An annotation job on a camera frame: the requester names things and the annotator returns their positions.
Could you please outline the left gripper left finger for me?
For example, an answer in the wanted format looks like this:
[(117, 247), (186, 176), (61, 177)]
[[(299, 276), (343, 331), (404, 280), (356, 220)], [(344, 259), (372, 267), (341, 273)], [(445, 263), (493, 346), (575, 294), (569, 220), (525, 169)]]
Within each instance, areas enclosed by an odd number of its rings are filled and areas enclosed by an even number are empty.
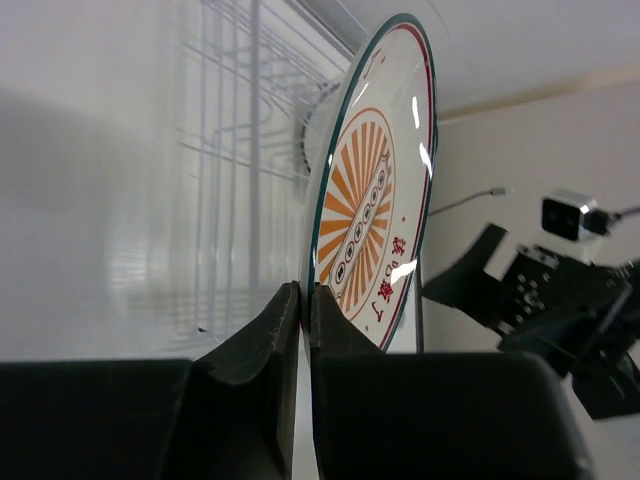
[(196, 360), (8, 362), (5, 479), (288, 479), (299, 288)]

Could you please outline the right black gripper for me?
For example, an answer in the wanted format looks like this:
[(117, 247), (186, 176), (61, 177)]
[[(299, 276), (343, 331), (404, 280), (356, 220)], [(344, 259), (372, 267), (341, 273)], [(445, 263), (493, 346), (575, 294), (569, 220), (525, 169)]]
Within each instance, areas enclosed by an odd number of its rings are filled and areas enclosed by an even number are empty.
[[(426, 281), (422, 297), (457, 309), (497, 333), (510, 288), (484, 271), (507, 231), (487, 224), (448, 269)], [(630, 351), (639, 341), (639, 261), (582, 263), (556, 256), (548, 267), (518, 255), (504, 277), (515, 288), (498, 348), (542, 358), (569, 378), (594, 420), (639, 412), (639, 367)]]

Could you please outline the grey clover pattern plate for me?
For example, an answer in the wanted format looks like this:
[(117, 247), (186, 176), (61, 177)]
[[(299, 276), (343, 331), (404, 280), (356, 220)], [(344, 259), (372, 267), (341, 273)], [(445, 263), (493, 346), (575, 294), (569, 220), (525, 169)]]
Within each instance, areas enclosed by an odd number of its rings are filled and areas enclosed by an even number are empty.
[(313, 160), (320, 147), (339, 88), (339, 82), (319, 84), (302, 108), (298, 134), (299, 157), (307, 175), (312, 171)]

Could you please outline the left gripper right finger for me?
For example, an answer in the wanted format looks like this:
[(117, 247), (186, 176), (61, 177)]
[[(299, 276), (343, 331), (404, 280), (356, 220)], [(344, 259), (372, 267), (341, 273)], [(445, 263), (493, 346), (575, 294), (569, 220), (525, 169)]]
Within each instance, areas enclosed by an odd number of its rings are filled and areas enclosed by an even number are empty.
[(386, 354), (318, 287), (313, 437), (324, 479), (591, 479), (555, 373), (527, 353)]

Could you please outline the orange sunburst plate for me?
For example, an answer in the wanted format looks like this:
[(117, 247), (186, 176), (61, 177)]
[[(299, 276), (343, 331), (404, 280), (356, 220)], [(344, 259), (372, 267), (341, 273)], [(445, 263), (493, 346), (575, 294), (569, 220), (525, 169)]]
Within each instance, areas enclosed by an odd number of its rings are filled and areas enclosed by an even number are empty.
[(368, 361), (385, 354), (418, 264), (438, 144), (426, 31), (410, 13), (384, 20), (324, 101), (306, 194), (300, 259), (313, 436), (323, 479), (381, 471)]

